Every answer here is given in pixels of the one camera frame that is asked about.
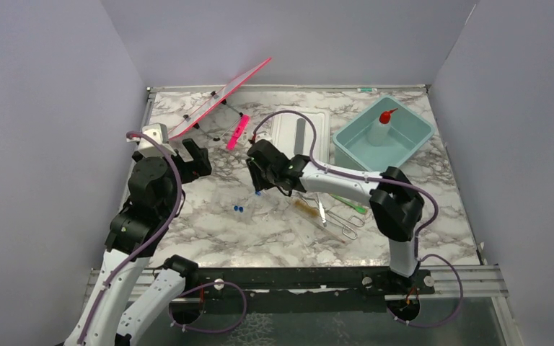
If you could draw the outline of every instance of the pink clipboard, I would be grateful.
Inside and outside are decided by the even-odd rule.
[[[271,61],[271,59],[272,58],[264,60],[262,63],[260,63],[260,65],[257,65],[244,74],[241,74],[235,79],[232,79],[228,84],[224,85],[223,88],[217,91],[213,97],[208,99],[199,108],[192,112],[189,117],[184,119],[182,115],[181,121],[174,128],[169,130],[169,139],[179,137],[186,131],[190,130],[190,128],[193,127],[194,124],[198,123],[200,119],[203,119],[205,115],[214,110],[215,107],[217,107],[222,101],[224,101],[224,99],[230,96],[230,94],[237,90],[243,83],[252,78],[252,76],[262,67],[264,67],[269,61]]]
[[[230,138],[230,141],[228,141],[228,145],[226,146],[226,149],[232,150],[234,149],[234,146],[237,145],[237,140],[241,135],[243,134],[243,131],[245,131],[245,126],[247,126],[247,123],[250,121],[249,115],[243,115],[241,117],[241,121],[239,121],[239,125],[237,125],[237,128],[234,129],[234,133],[232,134],[232,137]]]

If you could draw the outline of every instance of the white bottle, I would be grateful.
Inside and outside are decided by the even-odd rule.
[[[387,137],[387,133],[390,131],[392,124],[390,120],[392,118],[392,113],[395,110],[387,110],[381,113],[379,119],[373,120],[369,130],[366,132],[367,141],[373,146],[381,146]]]

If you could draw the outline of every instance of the metal tweezers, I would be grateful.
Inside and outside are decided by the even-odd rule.
[[[344,217],[338,215],[337,213],[331,211],[331,210],[325,210],[324,205],[322,204],[322,201],[320,200],[320,194],[317,194],[317,200],[314,200],[313,198],[305,197],[303,195],[299,195],[299,197],[307,204],[309,205],[309,200],[313,200],[316,202],[317,207],[320,211],[320,217],[322,219],[322,224],[324,227],[327,226],[327,223],[331,223],[337,227],[341,227],[340,232],[346,236],[347,238],[351,240],[356,240],[358,238],[358,232],[351,228],[349,224],[351,224],[354,227],[362,227],[364,226],[365,222],[363,219],[359,218],[358,216],[350,216],[349,219],[345,219]]]

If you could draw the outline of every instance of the glass panel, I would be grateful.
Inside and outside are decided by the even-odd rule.
[[[421,302],[417,322],[443,319],[457,304],[454,299]],[[221,329],[235,322],[235,315],[204,315],[195,327]],[[389,314],[363,312],[311,314],[251,314],[236,330],[226,334],[201,334],[170,328],[166,310],[140,340],[140,345],[186,346],[291,346],[291,345],[467,345],[503,346],[504,342],[491,298],[467,298],[460,315],[433,329],[405,327]]]

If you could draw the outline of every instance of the screw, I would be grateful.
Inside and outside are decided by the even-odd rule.
[[[428,287],[434,287],[434,278],[428,275],[423,278],[423,283],[425,283]]]
[[[369,278],[368,276],[364,277],[364,279],[362,279],[362,285],[366,288],[370,288],[371,287],[371,284],[372,284],[372,279]]]
[[[215,283],[223,283],[224,281],[222,279],[216,279],[214,282]],[[224,288],[224,284],[214,285],[214,288],[217,289],[217,290],[222,290]]]

